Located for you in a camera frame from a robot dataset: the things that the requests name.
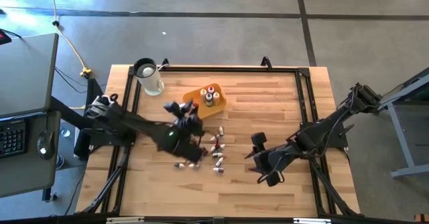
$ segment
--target desk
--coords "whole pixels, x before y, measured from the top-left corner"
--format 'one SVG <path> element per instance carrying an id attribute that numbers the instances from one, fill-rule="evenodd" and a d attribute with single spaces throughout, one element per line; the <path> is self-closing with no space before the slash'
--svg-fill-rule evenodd
<path id="1" fill-rule="evenodd" d="M 106 94 L 117 93 L 122 102 L 129 66 L 113 65 Z M 328 71 L 310 67 L 311 81 L 319 118 L 335 110 Z M 174 116 L 162 107 L 168 101 L 181 101 L 182 95 L 198 87 L 218 83 L 228 105 L 222 113 L 204 120 L 211 131 L 222 125 L 226 144 L 222 176 L 211 168 L 214 159 L 204 159 L 200 170 L 177 170 L 180 161 L 157 152 L 150 139 L 142 135 L 131 150 L 121 216 L 188 216 L 188 217 L 315 217 L 316 207 L 306 160 L 295 160 L 284 171 L 285 182 L 275 187 L 257 184 L 258 174 L 247 169 L 253 160 L 244 160 L 251 151 L 250 136 L 264 131 L 267 147 L 284 144 L 299 129 L 302 121 L 298 91 L 293 74 L 266 72 L 162 72 L 166 89 L 157 97 L 140 92 L 137 113 L 144 118 L 172 121 Z M 131 109 L 136 79 L 133 79 L 128 110 Z M 210 136 L 202 139 L 209 148 Z M 96 197 L 107 179 L 112 147 L 103 146 L 88 161 L 76 211 L 83 210 Z M 331 182 L 352 210 L 359 212 L 353 179 L 346 157 L 338 150 L 327 152 Z M 327 209 L 326 193 L 321 185 Z M 110 205 L 115 198 L 113 187 Z"/>

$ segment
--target orange tray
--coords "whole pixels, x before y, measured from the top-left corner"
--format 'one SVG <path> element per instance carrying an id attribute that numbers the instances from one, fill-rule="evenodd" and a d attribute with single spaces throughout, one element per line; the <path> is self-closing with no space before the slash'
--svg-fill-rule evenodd
<path id="1" fill-rule="evenodd" d="M 206 89 L 207 91 L 209 87 L 214 87 L 214 91 L 218 92 L 219 95 L 221 96 L 221 99 L 219 100 L 219 104 L 217 106 L 213 105 L 212 107 L 207 107 L 205 100 L 201 98 L 201 95 L 200 95 L 201 90 Z M 219 86 L 219 84 L 217 83 L 212 83 L 205 87 L 201 87 L 199 89 L 193 90 L 189 93 L 185 93 L 185 95 L 183 95 L 182 97 L 182 100 L 184 103 L 187 103 L 191 99 L 194 100 L 195 103 L 198 103 L 199 105 L 198 116 L 201 119 L 206 119 L 207 117 L 220 113 L 221 111 L 223 111 L 223 109 L 227 106 L 227 103 L 228 103 L 225 93 L 222 91 L 221 86 Z"/>

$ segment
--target white cable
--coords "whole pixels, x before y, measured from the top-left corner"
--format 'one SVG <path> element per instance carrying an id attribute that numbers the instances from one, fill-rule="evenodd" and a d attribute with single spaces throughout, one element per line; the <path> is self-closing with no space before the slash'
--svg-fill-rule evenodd
<path id="1" fill-rule="evenodd" d="M 54 21 L 57 21 L 56 20 L 56 2 L 55 2 L 55 0 L 53 0 L 53 2 L 54 2 Z M 85 66 L 85 64 L 83 63 L 83 60 L 82 60 L 82 57 L 80 57 L 80 54 L 77 52 L 77 50 L 76 50 L 76 48 L 73 46 L 73 44 L 72 44 L 72 42 L 70 42 L 70 40 L 68 40 L 68 38 L 61 32 L 61 30 L 58 28 L 58 26 L 57 25 L 55 25 L 55 28 L 56 28 L 56 31 L 58 32 L 58 33 L 60 33 L 60 35 L 67 41 L 67 43 L 70 45 L 70 47 L 72 48 L 72 50 L 74 51 L 74 53 L 78 56 L 78 58 L 79 58 L 79 60 L 80 60 L 80 63 L 82 64 L 82 67 L 83 67 L 83 71 L 86 71 L 86 70 L 88 70 L 87 68 L 86 68 L 86 66 Z"/>

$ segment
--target wooden table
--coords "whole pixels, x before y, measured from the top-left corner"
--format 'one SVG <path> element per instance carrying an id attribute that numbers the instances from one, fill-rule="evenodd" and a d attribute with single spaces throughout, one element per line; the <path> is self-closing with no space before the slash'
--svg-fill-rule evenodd
<path id="1" fill-rule="evenodd" d="M 107 84 L 106 94 L 117 93 L 119 103 L 122 102 L 128 68 L 128 65 L 113 65 Z M 310 73 L 318 115 L 323 118 L 335 110 L 328 71 L 325 67 L 310 67 Z M 160 96 L 150 97 L 141 90 L 137 113 L 144 118 L 172 121 L 174 116 L 162 107 L 165 102 L 180 102 L 184 93 L 214 82 L 224 89 L 229 102 L 225 111 L 205 119 L 204 126 L 211 131 L 216 131 L 220 125 L 225 128 L 221 140 L 227 145 L 224 150 L 225 173 L 219 175 L 212 171 L 216 162 L 212 158 L 204 159 L 200 170 L 177 170 L 173 164 L 180 159 L 157 152 L 148 137 L 139 135 L 131 150 L 121 216 L 316 216 L 308 161 L 295 160 L 284 171 L 285 182 L 268 187 L 266 183 L 257 184 L 259 174 L 247 170 L 254 166 L 253 160 L 244 160 L 252 149 L 251 134 L 265 132 L 266 146 L 272 147 L 284 144 L 284 140 L 298 130 L 302 118 L 294 74 L 162 72 L 161 76 L 166 88 Z M 128 110 L 136 82 L 134 78 Z M 202 140 L 208 149 L 211 147 L 209 139 L 210 136 L 205 136 Z M 90 156 L 77 211 L 88 206 L 104 185 L 112 149 L 101 147 Z M 359 212 L 345 155 L 329 149 L 327 160 L 333 186 L 350 208 Z M 110 206 L 113 206 L 116 189 L 114 186 Z M 326 193 L 323 187 L 321 189 L 327 210 Z"/>

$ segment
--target gray floor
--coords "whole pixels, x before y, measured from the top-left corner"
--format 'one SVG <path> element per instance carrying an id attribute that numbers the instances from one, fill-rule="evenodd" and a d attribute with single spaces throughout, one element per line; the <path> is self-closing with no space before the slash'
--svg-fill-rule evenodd
<path id="1" fill-rule="evenodd" d="M 311 14 L 429 15 L 429 0 L 304 1 Z M 297 0 L 57 0 L 57 4 L 59 9 L 98 11 L 300 12 Z M 6 12 L 0 15 L 0 28 L 23 36 L 54 32 L 52 15 L 6 8 L 51 9 L 52 0 L 0 0 L 0 7 Z M 100 84 L 106 83 L 110 65 L 132 64 L 143 57 L 157 62 L 167 57 L 173 64 L 256 65 L 268 55 L 275 65 L 308 66 L 300 19 L 64 16 L 60 23 Z M 328 67 L 337 103 L 358 81 L 385 93 L 429 65 L 429 21 L 313 19 L 309 27 L 316 63 Z M 57 67 L 83 82 L 78 59 L 64 40 Z M 84 103 L 85 95 L 75 93 L 58 76 L 53 94 L 70 106 Z M 389 115 L 358 115 L 349 123 L 355 124 L 347 137 L 361 212 L 401 220 L 429 212 L 428 174 L 390 178 L 391 170 L 406 164 Z M 70 148 L 67 141 L 63 145 Z M 40 191 L 0 199 L 0 219 L 63 215 L 82 170 L 57 173 L 54 191 L 60 198 L 55 203 L 42 203 Z"/>

